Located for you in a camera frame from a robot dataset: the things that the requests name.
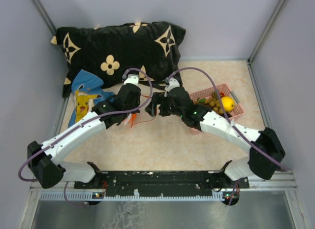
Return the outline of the clear orange zip top bag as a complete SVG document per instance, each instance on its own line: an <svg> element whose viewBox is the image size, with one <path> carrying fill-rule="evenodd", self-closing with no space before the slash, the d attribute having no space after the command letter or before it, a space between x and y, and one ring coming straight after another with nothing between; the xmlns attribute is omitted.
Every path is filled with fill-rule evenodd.
<svg viewBox="0 0 315 229"><path fill-rule="evenodd" d="M144 117L141 117L140 113L131 113L128 115L128 117L123 121L123 125L126 128L132 128L137 124L142 124L142 123L148 123L152 120L154 120L156 117L151 117L144 119Z"/></svg>

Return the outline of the pink plastic basket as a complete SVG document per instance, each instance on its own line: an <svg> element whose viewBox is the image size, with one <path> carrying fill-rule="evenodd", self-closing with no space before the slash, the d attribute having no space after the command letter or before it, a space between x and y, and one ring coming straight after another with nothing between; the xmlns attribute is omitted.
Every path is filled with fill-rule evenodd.
<svg viewBox="0 0 315 229"><path fill-rule="evenodd" d="M238 97L235 95L233 90L225 83L217 85L216 88L219 91L219 93L223 92L225 96L231 97L232 99L234 99L235 107L229 113L232 115L230 120L234 119L236 121L240 116L242 116L245 113ZM211 88L207 88L204 90L200 90L200 91L191 93L189 96L194 102L194 101L196 101L197 98L209 98L211 93L214 91L215 91L214 87L211 87Z"/></svg>

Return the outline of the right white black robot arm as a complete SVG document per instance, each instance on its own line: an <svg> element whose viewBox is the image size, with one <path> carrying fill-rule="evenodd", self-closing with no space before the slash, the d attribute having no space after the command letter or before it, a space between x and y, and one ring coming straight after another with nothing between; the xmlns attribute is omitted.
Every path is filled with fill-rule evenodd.
<svg viewBox="0 0 315 229"><path fill-rule="evenodd" d="M211 108L193 102L183 87L154 92L145 111L152 117L176 115L188 127L219 136L247 153L213 173L209 179L211 188L229 188L237 180L253 175L269 180L281 168L285 151L273 129L259 131L235 124Z"/></svg>

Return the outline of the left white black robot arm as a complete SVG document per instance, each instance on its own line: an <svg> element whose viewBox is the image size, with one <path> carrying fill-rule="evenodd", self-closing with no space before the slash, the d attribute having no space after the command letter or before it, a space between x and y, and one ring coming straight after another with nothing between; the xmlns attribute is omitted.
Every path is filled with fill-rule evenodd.
<svg viewBox="0 0 315 229"><path fill-rule="evenodd" d="M41 144L28 145L28 157L34 156L28 167L44 189L59 182L83 182L92 188L102 183L102 175L93 163L76 164L64 159L92 136L119 125L131 109L140 104L141 90L136 84L121 86L113 100L95 105L80 121L64 132Z"/></svg>

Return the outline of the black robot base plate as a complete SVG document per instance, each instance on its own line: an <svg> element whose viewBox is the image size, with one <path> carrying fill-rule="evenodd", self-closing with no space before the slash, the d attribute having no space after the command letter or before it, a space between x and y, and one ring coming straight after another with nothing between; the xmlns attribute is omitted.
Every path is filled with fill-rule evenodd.
<svg viewBox="0 0 315 229"><path fill-rule="evenodd" d="M106 196L211 196L212 191L233 188L235 182L218 171L103 171L75 189L101 189Z"/></svg>

